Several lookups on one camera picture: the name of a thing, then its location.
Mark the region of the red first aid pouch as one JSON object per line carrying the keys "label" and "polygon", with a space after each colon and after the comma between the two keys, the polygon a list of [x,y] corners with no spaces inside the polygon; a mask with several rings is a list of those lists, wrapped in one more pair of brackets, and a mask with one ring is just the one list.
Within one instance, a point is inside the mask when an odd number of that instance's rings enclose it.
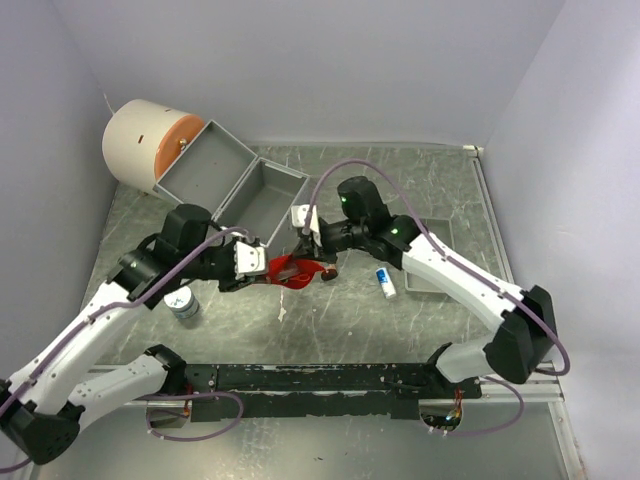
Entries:
{"label": "red first aid pouch", "polygon": [[266,279],[269,284],[292,290],[304,289],[324,267],[313,260],[283,255],[269,261]]}

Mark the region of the brown medicine bottle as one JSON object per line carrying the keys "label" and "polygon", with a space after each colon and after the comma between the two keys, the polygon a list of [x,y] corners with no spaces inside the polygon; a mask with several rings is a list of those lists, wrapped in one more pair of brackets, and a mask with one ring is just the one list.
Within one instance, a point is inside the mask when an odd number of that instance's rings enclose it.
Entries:
{"label": "brown medicine bottle", "polygon": [[338,276],[338,271],[335,265],[328,265],[322,272],[321,272],[321,279],[324,282],[328,282],[331,281],[333,279],[335,279]]}

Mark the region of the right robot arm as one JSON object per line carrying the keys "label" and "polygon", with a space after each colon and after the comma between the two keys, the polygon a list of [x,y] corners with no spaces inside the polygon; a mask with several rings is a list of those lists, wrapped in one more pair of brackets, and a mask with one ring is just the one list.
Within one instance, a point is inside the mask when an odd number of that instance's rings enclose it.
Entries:
{"label": "right robot arm", "polygon": [[360,250],[420,277],[479,318],[489,334],[440,347],[424,374],[426,390],[443,398],[464,380],[487,374],[524,384],[551,350],[557,329],[552,297],[535,285],[526,290],[495,277],[446,246],[408,215],[393,215],[376,185],[364,176],[338,187],[344,220],[328,223],[316,208],[291,209],[299,232],[298,258],[330,263],[337,253]]}

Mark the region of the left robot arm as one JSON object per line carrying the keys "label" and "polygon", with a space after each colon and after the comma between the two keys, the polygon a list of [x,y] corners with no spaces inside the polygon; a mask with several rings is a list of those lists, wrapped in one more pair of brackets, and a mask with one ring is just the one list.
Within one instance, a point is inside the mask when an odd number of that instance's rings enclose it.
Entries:
{"label": "left robot arm", "polygon": [[1,431],[36,465],[59,457],[95,420],[138,398],[186,392],[185,361],[147,348],[131,364],[82,379],[133,320],[194,280],[233,291],[268,271],[258,237],[218,226],[206,209],[180,205],[161,231],[123,254],[87,306],[29,364],[1,383]]}

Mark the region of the grey metal case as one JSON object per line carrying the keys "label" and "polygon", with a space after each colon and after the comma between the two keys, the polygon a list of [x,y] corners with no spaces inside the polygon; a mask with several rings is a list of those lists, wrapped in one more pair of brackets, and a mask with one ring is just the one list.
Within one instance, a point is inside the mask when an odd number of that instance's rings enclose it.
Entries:
{"label": "grey metal case", "polygon": [[248,229],[271,256],[297,243],[291,207],[306,204],[311,190],[308,175],[259,156],[213,120],[154,185],[168,201],[207,209],[221,226]]}

